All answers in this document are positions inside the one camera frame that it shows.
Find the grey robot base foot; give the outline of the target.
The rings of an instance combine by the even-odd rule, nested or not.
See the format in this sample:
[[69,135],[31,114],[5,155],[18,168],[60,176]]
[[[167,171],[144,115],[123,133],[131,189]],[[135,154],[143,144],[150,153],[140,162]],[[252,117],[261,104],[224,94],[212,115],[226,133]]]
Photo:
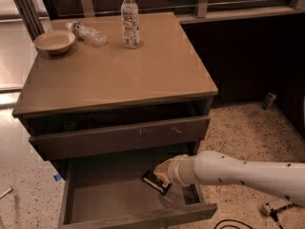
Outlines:
[[292,207],[295,207],[295,203],[284,200],[274,200],[263,204],[260,211],[263,216],[271,217],[274,220],[274,225],[277,226],[278,229],[284,229],[279,222],[277,214]]

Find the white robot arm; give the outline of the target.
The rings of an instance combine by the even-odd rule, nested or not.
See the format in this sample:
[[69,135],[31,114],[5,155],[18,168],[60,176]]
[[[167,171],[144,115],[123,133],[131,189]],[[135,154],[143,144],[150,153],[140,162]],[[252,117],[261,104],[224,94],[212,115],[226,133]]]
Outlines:
[[305,206],[304,163],[245,161],[204,151],[170,158],[153,172],[160,180],[178,186],[244,185]]

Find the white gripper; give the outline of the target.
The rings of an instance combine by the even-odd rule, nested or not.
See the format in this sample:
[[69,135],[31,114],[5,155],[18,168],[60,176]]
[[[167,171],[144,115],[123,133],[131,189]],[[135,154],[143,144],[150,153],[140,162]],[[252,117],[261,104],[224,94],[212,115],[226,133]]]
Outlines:
[[158,164],[153,173],[165,183],[187,187],[198,182],[193,166],[193,156],[180,155]]

